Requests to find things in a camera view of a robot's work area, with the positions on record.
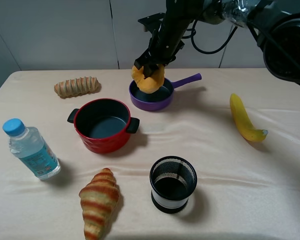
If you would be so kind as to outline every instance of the black pot handle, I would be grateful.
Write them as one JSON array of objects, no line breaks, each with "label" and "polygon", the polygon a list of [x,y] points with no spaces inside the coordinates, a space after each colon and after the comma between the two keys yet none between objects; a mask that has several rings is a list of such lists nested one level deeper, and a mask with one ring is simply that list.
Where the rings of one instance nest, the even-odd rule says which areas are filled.
[{"label": "black pot handle", "polygon": [[139,128],[140,120],[132,117],[129,126],[126,128],[128,134],[135,134]]},{"label": "black pot handle", "polygon": [[68,117],[68,119],[67,119],[68,123],[71,123],[71,124],[74,123],[74,121],[75,121],[75,116],[76,116],[76,113],[77,113],[78,111],[79,111],[79,108],[73,109],[73,111],[70,113],[70,115],[69,115],[69,117]]}]

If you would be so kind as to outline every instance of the yellow banana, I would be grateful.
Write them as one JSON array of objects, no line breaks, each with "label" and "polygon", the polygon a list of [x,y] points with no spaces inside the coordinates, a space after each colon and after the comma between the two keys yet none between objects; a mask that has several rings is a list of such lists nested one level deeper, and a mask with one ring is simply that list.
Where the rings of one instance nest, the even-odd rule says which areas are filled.
[{"label": "yellow banana", "polygon": [[230,108],[233,120],[240,134],[248,141],[262,142],[265,140],[268,131],[263,129],[256,129],[251,123],[245,106],[240,97],[235,93],[230,96]]}]

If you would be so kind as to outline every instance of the saucepan handle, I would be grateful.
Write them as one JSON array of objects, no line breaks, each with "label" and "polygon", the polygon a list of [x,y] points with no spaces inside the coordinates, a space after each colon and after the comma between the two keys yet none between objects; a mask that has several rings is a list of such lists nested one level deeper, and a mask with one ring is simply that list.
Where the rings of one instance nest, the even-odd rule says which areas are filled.
[{"label": "saucepan handle", "polygon": [[128,134],[135,134],[139,128],[140,120],[138,118],[132,117],[129,126],[126,128]]},{"label": "saucepan handle", "polygon": [[189,83],[192,83],[192,82],[195,82],[195,81],[199,81],[201,79],[202,79],[201,74],[197,73],[193,76],[189,76],[189,77],[181,79],[179,81],[172,82],[172,86],[173,86],[174,89],[176,89],[176,88],[181,87],[185,84],[189,84]]},{"label": "saucepan handle", "polygon": [[76,113],[77,113],[78,111],[79,111],[79,108],[76,108],[76,109],[74,109],[74,110],[70,113],[70,115],[69,115],[69,117],[68,117],[68,119],[67,119],[68,123],[71,123],[71,124],[74,123],[74,121],[75,121],[75,116],[76,116]]}]

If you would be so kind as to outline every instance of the mesh cup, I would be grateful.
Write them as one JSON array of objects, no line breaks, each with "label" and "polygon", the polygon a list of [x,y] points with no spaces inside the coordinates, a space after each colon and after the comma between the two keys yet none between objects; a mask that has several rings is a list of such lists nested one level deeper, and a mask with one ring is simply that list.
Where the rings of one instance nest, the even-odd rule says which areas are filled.
[{"label": "mesh cup", "polygon": [[154,205],[164,213],[177,213],[188,202],[197,186],[194,167],[177,156],[166,156],[150,170],[151,198]]}]

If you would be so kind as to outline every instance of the white tablecloth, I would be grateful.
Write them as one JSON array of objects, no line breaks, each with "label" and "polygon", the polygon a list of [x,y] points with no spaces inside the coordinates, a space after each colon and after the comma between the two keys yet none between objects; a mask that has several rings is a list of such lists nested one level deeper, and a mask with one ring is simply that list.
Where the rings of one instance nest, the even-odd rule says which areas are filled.
[{"label": "white tablecloth", "polygon": [[[300,86],[266,69],[167,69],[171,81],[201,73],[176,90],[160,112],[130,101],[130,70],[21,71],[0,89],[0,240],[83,240],[79,191],[100,169],[110,168],[122,198],[107,240],[300,240]],[[99,93],[61,99],[59,81],[97,77]],[[237,131],[229,108],[238,94],[260,144]],[[87,150],[67,122],[74,108],[97,98],[126,103],[139,132],[122,149]],[[2,130],[10,118],[37,127],[61,162],[61,172],[40,181],[10,152]],[[169,215],[151,201],[149,172],[164,156],[195,168],[198,184],[185,210]]]}]

